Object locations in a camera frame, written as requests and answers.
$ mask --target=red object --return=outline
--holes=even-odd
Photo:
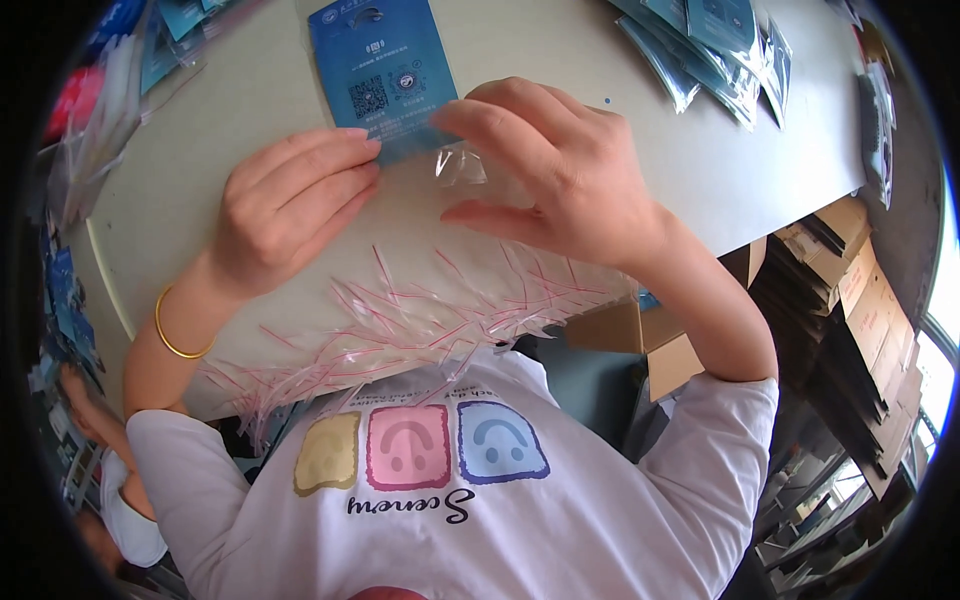
[[[71,111],[74,114],[74,128],[77,130],[85,128],[103,87],[102,69],[92,66],[81,67],[71,73],[60,91],[53,114],[50,115],[50,121],[47,122],[43,141],[52,142],[63,136]]]

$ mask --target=white sleeve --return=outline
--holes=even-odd
[[[766,480],[779,388],[774,379],[729,383],[690,379],[673,418],[639,462],[674,511],[664,515],[696,586],[716,598],[750,543]]]
[[[220,433],[199,420],[140,411],[127,421],[127,437],[177,569],[205,598],[250,485]]]

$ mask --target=t-shirt print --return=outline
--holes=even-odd
[[[465,397],[478,399],[460,399]],[[474,486],[545,478],[550,465],[533,425],[499,399],[482,385],[453,390],[444,397],[449,404],[382,406],[391,398],[361,396],[350,406],[377,408],[366,415],[348,411],[320,416],[310,425],[294,467],[294,492],[306,497],[321,488],[441,490],[454,472]],[[451,430],[455,430],[455,447]],[[426,500],[431,501],[439,504],[440,499]],[[355,498],[348,502],[349,512],[354,503]],[[411,504],[411,510],[418,506],[416,501],[389,500],[370,506],[386,508],[388,504],[401,508]]]

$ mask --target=bracelet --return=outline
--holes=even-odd
[[[163,303],[164,297],[166,297],[167,292],[169,292],[171,288],[173,288],[173,284],[168,285],[166,289],[163,290],[163,293],[160,294],[160,297],[156,299],[156,309],[154,310],[154,323],[156,324],[156,333],[157,335],[160,336],[160,339],[163,341],[163,344],[166,347],[168,347],[170,351],[176,354],[177,356],[186,358],[188,360],[196,360],[198,358],[202,358],[205,354],[210,352],[213,349],[213,345],[217,343],[216,336],[213,337],[213,341],[210,342],[209,346],[207,346],[200,352],[197,352],[196,354],[189,354],[187,352],[181,352],[180,350],[174,348],[174,345],[170,343],[170,340],[167,339],[167,336],[163,335],[163,327],[160,326],[160,305]]]

